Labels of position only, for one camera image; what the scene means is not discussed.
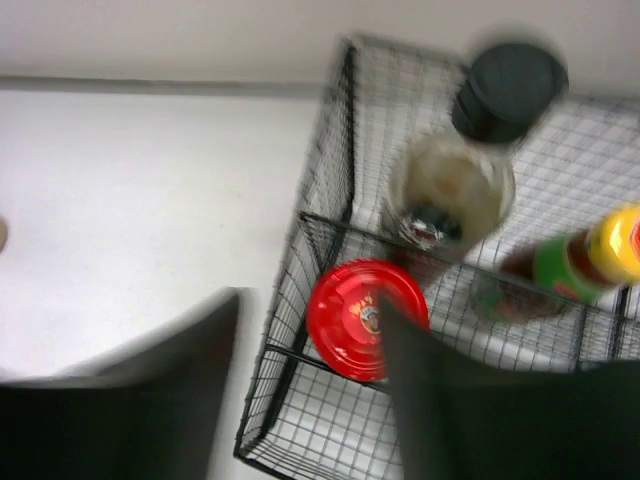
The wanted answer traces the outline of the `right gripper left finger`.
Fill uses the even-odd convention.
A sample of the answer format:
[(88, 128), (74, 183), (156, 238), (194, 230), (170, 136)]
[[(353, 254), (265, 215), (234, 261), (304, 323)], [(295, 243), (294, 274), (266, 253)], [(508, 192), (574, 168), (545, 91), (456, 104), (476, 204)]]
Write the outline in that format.
[(2, 381), (2, 478), (207, 478), (239, 318), (226, 288), (75, 375)]

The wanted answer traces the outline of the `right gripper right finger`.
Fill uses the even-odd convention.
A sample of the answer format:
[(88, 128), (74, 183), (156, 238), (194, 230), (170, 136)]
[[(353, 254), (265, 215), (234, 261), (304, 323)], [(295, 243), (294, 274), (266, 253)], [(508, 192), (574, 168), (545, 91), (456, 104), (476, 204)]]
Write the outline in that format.
[(437, 340), (380, 299), (406, 479), (636, 479), (639, 364), (508, 371)]

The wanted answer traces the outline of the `red lid sauce jar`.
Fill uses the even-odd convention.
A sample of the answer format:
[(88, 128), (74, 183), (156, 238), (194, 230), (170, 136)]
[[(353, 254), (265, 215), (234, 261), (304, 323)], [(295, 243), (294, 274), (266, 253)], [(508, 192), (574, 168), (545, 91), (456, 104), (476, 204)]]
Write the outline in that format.
[(316, 283), (306, 326), (325, 363), (349, 379), (386, 378), (379, 299), (388, 296), (409, 318), (430, 329), (429, 310), (408, 272), (381, 259), (359, 258), (329, 269)]

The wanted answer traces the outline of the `yellow cap green label bottle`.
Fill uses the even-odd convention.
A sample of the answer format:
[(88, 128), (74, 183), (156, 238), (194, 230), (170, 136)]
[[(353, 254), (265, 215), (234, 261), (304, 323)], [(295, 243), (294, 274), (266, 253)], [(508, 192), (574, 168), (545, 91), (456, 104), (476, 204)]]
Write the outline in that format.
[(475, 278), (471, 305), (488, 323), (526, 324), (590, 305), (611, 290), (639, 282), (639, 207), (628, 206), (598, 224), (513, 250), (498, 272), (525, 282)]

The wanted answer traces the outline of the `tall black cap sauce bottle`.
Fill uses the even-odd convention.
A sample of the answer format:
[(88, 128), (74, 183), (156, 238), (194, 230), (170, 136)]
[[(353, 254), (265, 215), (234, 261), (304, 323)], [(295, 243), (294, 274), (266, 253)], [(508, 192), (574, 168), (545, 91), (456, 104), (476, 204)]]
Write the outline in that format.
[(540, 44), (503, 40), (478, 52), (447, 119), (396, 157), (381, 233), (452, 255), (490, 236), (514, 202), (514, 154), (567, 86), (565, 63)]

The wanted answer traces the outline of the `black cap shaker back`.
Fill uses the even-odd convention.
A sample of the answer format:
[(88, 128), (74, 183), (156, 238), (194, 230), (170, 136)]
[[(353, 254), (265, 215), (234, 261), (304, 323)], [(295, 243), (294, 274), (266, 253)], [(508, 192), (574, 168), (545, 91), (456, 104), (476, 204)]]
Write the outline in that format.
[(6, 221), (3, 218), (1, 218), (0, 219), (0, 252), (4, 250), (7, 240), (8, 240), (8, 226)]

